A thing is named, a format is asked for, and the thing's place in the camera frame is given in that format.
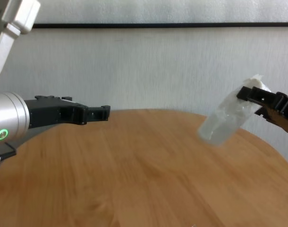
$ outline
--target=white wall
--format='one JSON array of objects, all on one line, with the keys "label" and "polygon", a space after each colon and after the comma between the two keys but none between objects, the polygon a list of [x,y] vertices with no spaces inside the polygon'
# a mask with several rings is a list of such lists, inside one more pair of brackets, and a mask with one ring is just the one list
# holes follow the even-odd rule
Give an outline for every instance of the white wall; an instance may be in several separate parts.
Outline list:
[{"label": "white wall", "polygon": [[[14,44],[0,91],[207,115],[256,73],[288,94],[288,28],[43,29]],[[258,116],[244,128],[288,160],[282,129]]]}]

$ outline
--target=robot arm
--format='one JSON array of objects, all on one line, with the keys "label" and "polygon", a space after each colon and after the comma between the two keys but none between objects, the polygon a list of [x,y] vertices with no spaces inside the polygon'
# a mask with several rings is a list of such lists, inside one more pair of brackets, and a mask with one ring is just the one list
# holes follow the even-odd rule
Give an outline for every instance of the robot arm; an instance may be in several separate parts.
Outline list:
[{"label": "robot arm", "polygon": [[39,8],[37,0],[0,0],[0,73],[14,40],[31,31]]},{"label": "robot arm", "polygon": [[[39,8],[37,0],[0,0],[0,73],[14,40],[31,31]],[[70,97],[36,96],[25,101],[15,93],[1,93],[0,143],[16,140],[30,128],[58,123],[85,125],[107,121],[109,114],[110,106],[88,107]]]}]

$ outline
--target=white tissue paper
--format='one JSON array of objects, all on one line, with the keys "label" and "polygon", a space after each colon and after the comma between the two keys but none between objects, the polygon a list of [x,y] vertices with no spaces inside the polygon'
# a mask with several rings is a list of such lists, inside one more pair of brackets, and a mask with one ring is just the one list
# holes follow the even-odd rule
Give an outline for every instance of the white tissue paper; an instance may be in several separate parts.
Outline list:
[{"label": "white tissue paper", "polygon": [[255,75],[232,91],[219,107],[204,121],[198,135],[207,143],[220,145],[227,140],[241,125],[249,119],[261,106],[237,98],[240,89],[258,87],[270,91],[262,82],[263,76]]}]

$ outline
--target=wood grain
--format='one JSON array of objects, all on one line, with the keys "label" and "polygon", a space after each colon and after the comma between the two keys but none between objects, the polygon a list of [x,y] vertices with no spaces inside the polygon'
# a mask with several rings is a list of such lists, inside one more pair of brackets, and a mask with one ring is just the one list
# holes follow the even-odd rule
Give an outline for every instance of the wood grain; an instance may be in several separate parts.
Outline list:
[{"label": "wood grain", "polygon": [[203,120],[115,111],[40,134],[0,166],[0,227],[288,227],[288,163],[245,130],[203,143]]}]

